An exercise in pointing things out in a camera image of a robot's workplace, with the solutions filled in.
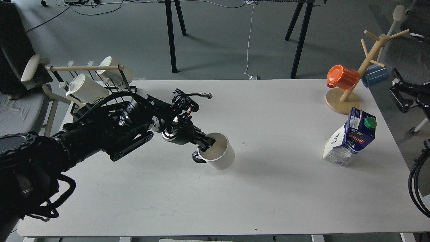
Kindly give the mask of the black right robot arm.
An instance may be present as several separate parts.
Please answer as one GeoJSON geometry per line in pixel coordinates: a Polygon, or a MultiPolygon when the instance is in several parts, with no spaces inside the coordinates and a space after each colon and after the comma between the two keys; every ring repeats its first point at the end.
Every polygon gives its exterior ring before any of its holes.
{"type": "MultiPolygon", "coordinates": [[[[408,112],[412,108],[413,103],[421,108],[421,110],[426,115],[426,120],[429,121],[430,111],[429,111],[429,82],[421,85],[411,84],[404,81],[401,74],[396,68],[392,69],[393,73],[397,77],[397,82],[393,81],[390,92],[393,95],[394,100],[397,102],[396,105],[401,112],[408,112]]],[[[415,204],[415,206],[423,213],[425,216],[429,217],[429,209],[426,207],[421,199],[418,191],[418,178],[422,166],[425,161],[429,158],[429,139],[424,142],[425,149],[421,150],[421,155],[414,159],[413,168],[410,171],[407,187],[410,193],[410,197],[415,204]]]]}

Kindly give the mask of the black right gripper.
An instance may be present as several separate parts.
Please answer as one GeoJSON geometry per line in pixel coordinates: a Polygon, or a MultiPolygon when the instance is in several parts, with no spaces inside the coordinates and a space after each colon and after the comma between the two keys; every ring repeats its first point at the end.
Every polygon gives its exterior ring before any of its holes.
{"type": "Polygon", "coordinates": [[[412,84],[404,81],[401,74],[396,68],[392,69],[398,81],[392,81],[392,87],[390,92],[393,95],[394,100],[398,109],[405,113],[413,106],[414,100],[409,98],[404,98],[401,92],[408,94],[416,98],[416,104],[425,113],[427,118],[430,118],[430,86],[423,86],[423,90],[417,95],[417,91],[413,88],[418,88],[417,84],[412,84]]]}

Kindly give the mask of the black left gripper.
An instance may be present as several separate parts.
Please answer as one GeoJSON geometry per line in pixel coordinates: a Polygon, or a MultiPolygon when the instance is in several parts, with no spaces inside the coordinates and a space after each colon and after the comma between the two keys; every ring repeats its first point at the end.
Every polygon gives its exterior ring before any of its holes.
{"type": "Polygon", "coordinates": [[[195,126],[191,118],[179,128],[175,128],[167,123],[163,124],[161,134],[167,142],[177,145],[195,144],[198,145],[198,149],[202,152],[206,152],[210,148],[210,144],[216,142],[216,139],[206,135],[200,128],[195,126]]]}

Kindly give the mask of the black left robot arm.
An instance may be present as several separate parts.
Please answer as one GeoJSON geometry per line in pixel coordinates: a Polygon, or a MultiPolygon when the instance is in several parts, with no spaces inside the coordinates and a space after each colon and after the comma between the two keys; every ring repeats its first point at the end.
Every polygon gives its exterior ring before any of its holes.
{"type": "Polygon", "coordinates": [[[1,137],[1,241],[25,216],[48,221],[68,199],[76,182],[65,172],[103,151],[112,161],[123,158],[161,133],[165,141],[194,144],[206,151],[216,139],[191,121],[199,110],[194,93],[180,89],[169,103],[151,95],[115,92],[99,103],[85,104],[56,134],[35,132],[1,137]]]}

